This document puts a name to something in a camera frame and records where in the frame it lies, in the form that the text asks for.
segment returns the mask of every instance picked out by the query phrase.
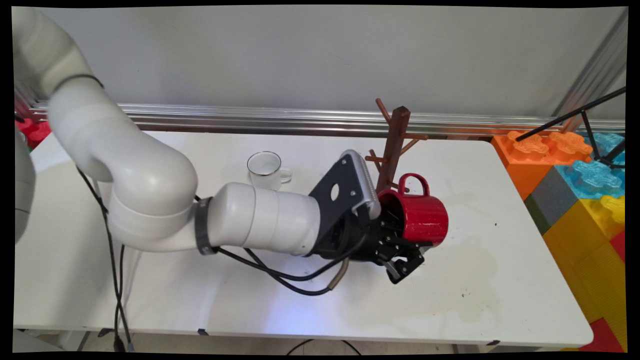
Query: metal rail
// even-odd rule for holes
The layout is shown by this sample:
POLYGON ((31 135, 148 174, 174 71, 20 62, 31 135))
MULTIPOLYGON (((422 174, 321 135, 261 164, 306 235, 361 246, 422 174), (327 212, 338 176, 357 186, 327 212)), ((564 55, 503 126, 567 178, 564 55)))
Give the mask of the metal rail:
MULTIPOLYGON (((16 89, 15 109, 18 115, 46 119, 47 102, 29 102, 34 101, 33 98, 30 99, 23 94, 24 92, 16 89)), ((119 105, 140 128, 145 130, 368 137, 385 137, 388 131, 387 121, 378 111, 119 105)), ((553 119, 552 117, 412 113, 407 131, 429 136, 493 136, 503 135, 511 130, 526 132, 553 119)), ((624 133, 625 131, 624 120, 590 119, 589 123, 596 132, 624 133)), ((561 129, 561 126, 550 127, 543 132, 543 135, 561 129)))

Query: mug rack peg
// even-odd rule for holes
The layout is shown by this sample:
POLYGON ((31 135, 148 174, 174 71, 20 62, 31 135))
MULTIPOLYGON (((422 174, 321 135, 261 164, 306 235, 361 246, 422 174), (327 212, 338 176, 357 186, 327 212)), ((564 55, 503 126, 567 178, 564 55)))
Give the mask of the mug rack peg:
POLYGON ((423 134, 410 134, 410 133, 401 133, 400 137, 404 139, 415 139, 415 140, 428 140, 429 137, 423 134))
POLYGON ((385 105, 382 103, 382 100, 380 100, 380 98, 376 99, 376 105, 378 105, 378 109, 380 109, 380 112, 387 121, 387 124, 391 124, 391 117, 389 116, 389 112, 385 108, 385 105))
POLYGON ((371 154, 371 156, 365 156, 365 160, 373 161, 373 163, 376 164, 376 168, 378 169, 378 172, 380 172, 380 163, 371 159, 371 158, 377 158, 376 152, 373 151, 373 149, 370 149, 369 154, 371 154))
POLYGON ((419 141, 420 141, 420 140, 418 140, 418 139, 413 139, 413 140, 411 140, 408 144, 406 144, 406 145, 402 148, 402 150, 400 150, 400 155, 402 155, 402 154, 406 153, 406 152, 407 152, 407 150, 411 149, 411 147, 412 147, 412 146, 414 146, 414 145, 415 145, 415 143, 417 143, 417 142, 419 142, 419 141))
MULTIPOLYGON (((389 186, 391 186, 392 188, 398 190, 399 185, 396 183, 389 183, 389 186)), ((409 188, 404 188, 404 192, 408 193, 409 192, 409 188)))

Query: yellow toy block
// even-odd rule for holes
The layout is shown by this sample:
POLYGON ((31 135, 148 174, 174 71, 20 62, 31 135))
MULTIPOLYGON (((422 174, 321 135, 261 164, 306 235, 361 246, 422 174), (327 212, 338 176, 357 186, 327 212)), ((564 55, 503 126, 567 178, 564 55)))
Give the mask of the yellow toy block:
POLYGON ((553 255, 560 272, 569 286, 569 289, 571 289, 573 297, 575 297, 575 300, 578 302, 587 322, 592 323, 601 318, 602 313, 593 302, 591 295, 589 295, 587 289, 584 287, 584 284, 576 274, 575 269, 571 264, 569 264, 567 257, 564 254, 564 250, 559 244, 559 238, 553 228, 547 231, 542 238, 545 240, 549 251, 553 255))
POLYGON ((575 266, 609 241, 591 216, 584 200, 575 204, 549 229, 554 231, 569 264, 575 266))
POLYGON ((604 195, 600 200, 581 199, 600 230, 611 240, 625 229, 625 197, 604 195))
POLYGON ((584 258, 575 271, 626 352, 627 291, 624 262, 611 244, 606 242, 584 258))

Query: wooden mug tree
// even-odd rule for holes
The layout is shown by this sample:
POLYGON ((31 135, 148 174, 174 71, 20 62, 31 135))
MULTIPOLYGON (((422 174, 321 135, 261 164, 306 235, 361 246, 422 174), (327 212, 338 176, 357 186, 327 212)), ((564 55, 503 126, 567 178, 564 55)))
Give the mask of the wooden mug tree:
POLYGON ((395 184, 394 177, 396 176, 396 167, 400 155, 411 149, 420 140, 427 140, 427 135, 410 134, 406 132, 406 128, 409 125, 409 116, 411 112, 404 106, 394 109, 394 112, 389 117, 385 105, 380 98, 376 99, 376 104, 382 112, 387 124, 389 124, 389 132, 387 135, 387 142, 385 144, 385 152, 382 158, 376 156, 373 149, 369 150, 371 156, 366 156, 365 160, 373 161, 376 164, 376 168, 380 173, 378 176, 378 184, 376 185, 376 192, 380 193, 383 190, 394 188, 398 189, 398 185, 395 184), (404 139, 411 139, 411 141, 402 146, 404 139))

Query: white table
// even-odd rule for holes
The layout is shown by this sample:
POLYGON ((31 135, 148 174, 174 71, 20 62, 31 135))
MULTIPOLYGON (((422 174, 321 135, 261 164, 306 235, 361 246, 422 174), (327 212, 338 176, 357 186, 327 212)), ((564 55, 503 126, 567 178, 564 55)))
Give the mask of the white table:
MULTIPOLYGON (((201 197, 248 182, 246 159, 277 152, 293 168, 281 191, 309 193, 341 152, 382 153, 384 139, 149 132, 194 164, 201 197)), ((113 327, 115 296, 99 208, 55 137, 32 153, 38 174, 28 228, 15 247, 15 328, 113 327)), ((374 183, 377 171, 369 163, 374 183)), ((486 142, 419 142, 397 178, 422 174, 449 213, 443 244, 393 285, 383 267, 352 263, 334 291, 306 297, 222 255, 125 251, 132 332, 575 347, 592 332, 515 187, 486 142)), ((417 190, 417 186, 408 186, 417 190)), ((101 185, 102 193, 108 189, 101 185)), ((258 251, 308 273, 326 261, 258 251)), ((302 284, 322 288, 333 271, 302 284)))

